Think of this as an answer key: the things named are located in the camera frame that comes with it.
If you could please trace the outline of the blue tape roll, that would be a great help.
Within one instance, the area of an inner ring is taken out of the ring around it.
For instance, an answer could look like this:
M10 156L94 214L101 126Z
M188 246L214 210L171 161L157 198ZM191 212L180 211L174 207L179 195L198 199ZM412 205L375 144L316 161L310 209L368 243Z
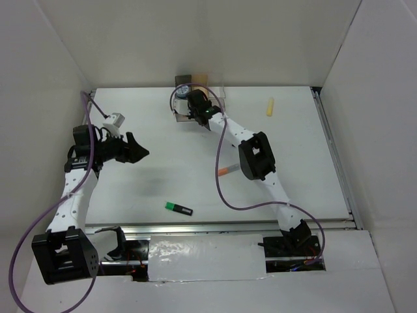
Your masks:
M178 86L175 91L175 96L179 99L185 99L187 97L187 94L190 92L190 86L183 84L181 86Z

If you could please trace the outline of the orange grey highlighter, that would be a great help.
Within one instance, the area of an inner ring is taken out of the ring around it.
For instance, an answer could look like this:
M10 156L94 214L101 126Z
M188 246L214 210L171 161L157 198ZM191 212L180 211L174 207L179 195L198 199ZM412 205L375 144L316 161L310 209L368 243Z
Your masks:
M240 169L240 164L233 164L224 168L220 168L218 170L218 176L224 176L229 173L233 173L234 171L238 171Z

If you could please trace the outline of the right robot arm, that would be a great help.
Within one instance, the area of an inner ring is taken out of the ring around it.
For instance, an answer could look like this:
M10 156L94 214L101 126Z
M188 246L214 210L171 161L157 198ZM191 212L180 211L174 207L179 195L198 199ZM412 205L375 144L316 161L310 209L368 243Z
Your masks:
M222 143L227 140L238 150L240 170L245 178L259 185L268 195L268 201L245 207L231 205L220 189L219 175L215 175L218 194L223 203L235 211L248 211L258 207L272 206L278 220L284 247L292 256L300 255L307 247L311 230L302 218L307 212L289 203L276 171L276 160L267 135L255 133L242 127L228 117L219 106L215 106L209 98L197 89L186 95L190 117L199 125L220 135L216 152L215 169L219 168Z

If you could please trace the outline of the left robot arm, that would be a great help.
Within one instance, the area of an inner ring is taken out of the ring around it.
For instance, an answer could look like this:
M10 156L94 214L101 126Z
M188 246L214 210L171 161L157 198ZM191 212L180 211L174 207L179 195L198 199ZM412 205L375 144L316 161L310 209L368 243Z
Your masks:
M46 284L94 278L103 259L121 260L128 243L121 227L85 234L87 211L105 162L135 164L149 155L131 132L115 136L95 126L74 127L75 144L67 154L63 200L45 233L33 237L31 246Z

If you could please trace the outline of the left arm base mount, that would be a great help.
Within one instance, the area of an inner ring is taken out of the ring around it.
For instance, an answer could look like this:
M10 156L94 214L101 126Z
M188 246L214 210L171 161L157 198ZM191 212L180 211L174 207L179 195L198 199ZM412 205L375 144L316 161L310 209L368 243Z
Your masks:
M90 239L98 252L98 276L129 276L136 282L149 280L148 239L127 239L120 226L96 230Z

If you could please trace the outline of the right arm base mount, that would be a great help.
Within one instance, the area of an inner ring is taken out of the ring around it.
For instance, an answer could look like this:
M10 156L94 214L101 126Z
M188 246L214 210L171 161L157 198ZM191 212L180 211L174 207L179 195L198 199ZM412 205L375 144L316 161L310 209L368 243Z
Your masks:
M292 273L302 271L324 271L324 231L313 229L312 234L300 246L290 243L278 227L271 223L260 229L257 245L263 250L267 273Z

